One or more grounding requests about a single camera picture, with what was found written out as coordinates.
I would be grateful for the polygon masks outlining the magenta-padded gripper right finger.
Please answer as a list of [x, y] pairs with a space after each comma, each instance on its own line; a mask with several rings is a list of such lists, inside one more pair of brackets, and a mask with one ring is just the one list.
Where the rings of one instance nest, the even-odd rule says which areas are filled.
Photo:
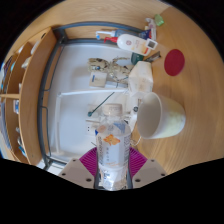
[[166, 171], [155, 159], [147, 159], [136, 149], [130, 148], [127, 173], [128, 189], [141, 188], [166, 175]]

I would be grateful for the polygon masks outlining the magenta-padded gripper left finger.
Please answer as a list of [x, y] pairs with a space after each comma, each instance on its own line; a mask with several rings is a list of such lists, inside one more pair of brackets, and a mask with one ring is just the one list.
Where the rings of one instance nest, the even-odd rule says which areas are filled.
[[96, 189], [99, 186], [97, 148], [89, 150], [80, 159], [72, 158], [59, 177], [83, 188]]

